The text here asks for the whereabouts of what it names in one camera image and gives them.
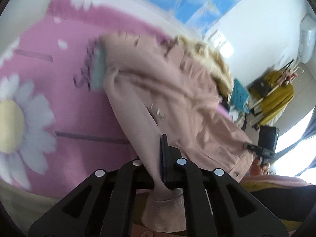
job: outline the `black and yellow fabric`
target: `black and yellow fabric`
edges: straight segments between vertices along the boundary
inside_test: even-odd
[[[271,71],[264,76],[264,80],[273,89],[277,86],[277,80],[281,77],[282,73],[279,71]],[[250,89],[251,95],[260,100],[262,97],[254,89]],[[287,86],[280,86],[267,98],[260,102],[260,107],[264,118],[259,122],[259,125],[266,125],[274,119],[282,109],[284,109],[294,97],[294,88],[291,84]]]
[[[284,187],[273,183],[241,183],[291,232],[307,218],[316,203],[316,186]]]

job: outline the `window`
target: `window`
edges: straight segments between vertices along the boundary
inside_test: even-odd
[[[276,152],[287,148],[302,137],[312,118],[312,113],[313,110],[278,139]],[[315,146],[316,136],[306,141],[302,141],[297,147],[274,163],[273,166],[276,174],[282,176],[295,176],[303,171],[316,157]],[[316,169],[308,169],[300,176],[300,178],[309,183],[316,184]]]

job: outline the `white round bolt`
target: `white round bolt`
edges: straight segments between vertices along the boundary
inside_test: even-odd
[[[105,175],[105,171],[102,170],[102,169],[99,169],[94,174],[95,174],[96,177],[102,177],[102,176]]]
[[[186,160],[185,159],[177,159],[177,164],[185,165],[186,164]]]
[[[141,166],[143,163],[140,160],[134,160],[133,165],[134,166]]]
[[[217,176],[222,176],[224,175],[224,170],[217,168],[214,170],[214,174],[216,174]]]

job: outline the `pink bedsheet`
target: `pink bedsheet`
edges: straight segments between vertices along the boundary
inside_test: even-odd
[[[60,198],[95,170],[116,170],[136,158],[130,144],[55,135],[60,131],[127,141],[105,93],[90,91],[88,81],[74,84],[74,76],[79,80],[87,77],[85,60],[89,40],[114,31],[155,35],[159,41],[169,39],[160,29],[112,8],[76,10],[71,0],[51,0],[47,15],[20,36],[13,58],[0,68],[1,78],[18,73],[21,84],[32,80],[34,95],[45,96],[55,118],[46,131],[56,138],[56,148],[43,151],[45,157],[35,153],[32,158],[35,163],[47,161],[47,169],[34,172],[25,161],[21,166],[30,183],[29,192]],[[10,174],[10,183],[22,188],[21,182],[14,180],[12,172]]]

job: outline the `yellow flower center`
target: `yellow flower center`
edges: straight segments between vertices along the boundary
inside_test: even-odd
[[[22,141],[24,116],[13,100],[0,102],[0,152],[11,154]]]

